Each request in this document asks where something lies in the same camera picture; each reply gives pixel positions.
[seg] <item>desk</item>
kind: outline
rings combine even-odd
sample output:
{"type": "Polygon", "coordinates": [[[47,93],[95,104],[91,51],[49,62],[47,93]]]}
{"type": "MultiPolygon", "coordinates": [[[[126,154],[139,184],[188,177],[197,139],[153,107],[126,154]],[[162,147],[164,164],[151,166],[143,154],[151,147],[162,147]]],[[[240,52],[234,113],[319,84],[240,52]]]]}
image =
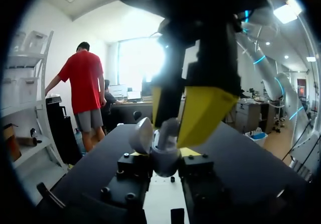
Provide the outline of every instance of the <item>desk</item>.
{"type": "Polygon", "coordinates": [[[141,119],[152,115],[152,101],[144,102],[125,102],[123,104],[113,104],[111,106],[111,114],[114,121],[124,124],[136,124],[133,113],[141,112],[141,119]]]}
{"type": "MultiPolygon", "coordinates": [[[[120,125],[84,156],[54,188],[53,193],[64,203],[76,200],[81,193],[100,198],[117,170],[123,153],[132,152],[128,137],[135,125],[120,125]]],[[[288,185],[297,197],[304,195],[306,182],[281,160],[259,147],[248,137],[221,123],[202,145],[192,148],[206,153],[214,161],[214,169],[231,190],[233,203],[253,203],[260,198],[277,195],[288,185]]],[[[39,210],[54,215],[45,201],[39,210]]]]}

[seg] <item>window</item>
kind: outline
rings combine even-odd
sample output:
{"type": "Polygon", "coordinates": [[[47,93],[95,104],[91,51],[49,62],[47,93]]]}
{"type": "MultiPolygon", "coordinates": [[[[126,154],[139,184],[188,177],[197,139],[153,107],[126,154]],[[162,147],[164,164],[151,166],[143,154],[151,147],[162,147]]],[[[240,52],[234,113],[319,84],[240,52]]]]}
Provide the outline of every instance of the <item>window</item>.
{"type": "Polygon", "coordinates": [[[141,91],[144,78],[150,82],[161,70],[165,53],[157,38],[139,38],[119,43],[118,84],[141,91]]]}

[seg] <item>black table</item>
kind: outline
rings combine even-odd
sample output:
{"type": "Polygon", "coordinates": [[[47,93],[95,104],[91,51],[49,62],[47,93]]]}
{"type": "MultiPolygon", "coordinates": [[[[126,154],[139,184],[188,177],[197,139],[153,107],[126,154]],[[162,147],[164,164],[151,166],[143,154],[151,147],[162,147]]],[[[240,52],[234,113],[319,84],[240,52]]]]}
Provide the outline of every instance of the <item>black table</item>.
{"type": "MultiPolygon", "coordinates": [[[[61,179],[53,193],[64,203],[76,200],[81,193],[99,198],[117,170],[117,160],[132,152],[128,136],[135,125],[120,125],[83,157],[61,179]]],[[[306,182],[281,160],[262,149],[235,129],[221,123],[208,141],[192,148],[206,153],[214,161],[214,169],[231,190],[234,203],[253,203],[268,195],[277,195],[286,185],[297,196],[304,195],[306,182]]],[[[48,210],[42,201],[40,209],[48,210]]]]}

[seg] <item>wooden floor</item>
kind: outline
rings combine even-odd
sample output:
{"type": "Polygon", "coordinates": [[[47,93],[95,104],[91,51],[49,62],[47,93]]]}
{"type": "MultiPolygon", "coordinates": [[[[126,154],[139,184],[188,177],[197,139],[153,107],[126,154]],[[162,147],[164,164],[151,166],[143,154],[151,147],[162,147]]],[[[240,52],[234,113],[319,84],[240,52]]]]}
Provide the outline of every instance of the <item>wooden floor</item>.
{"type": "MultiPolygon", "coordinates": [[[[282,159],[291,148],[292,130],[289,129],[286,121],[282,122],[285,125],[284,128],[280,128],[281,133],[272,131],[265,140],[264,149],[271,152],[274,156],[282,159]]],[[[288,155],[285,160],[285,164],[289,165],[291,157],[288,155]]]]}

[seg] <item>red t-shirt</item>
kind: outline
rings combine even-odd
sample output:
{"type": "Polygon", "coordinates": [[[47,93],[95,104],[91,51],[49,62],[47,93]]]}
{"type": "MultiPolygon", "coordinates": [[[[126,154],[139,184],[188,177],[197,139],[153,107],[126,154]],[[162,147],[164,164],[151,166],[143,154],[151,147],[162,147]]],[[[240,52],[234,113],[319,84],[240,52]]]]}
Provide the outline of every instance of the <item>red t-shirt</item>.
{"type": "Polygon", "coordinates": [[[80,51],[67,60],[58,76],[64,82],[70,79],[74,114],[100,108],[98,76],[102,74],[100,59],[93,53],[80,51]]]}

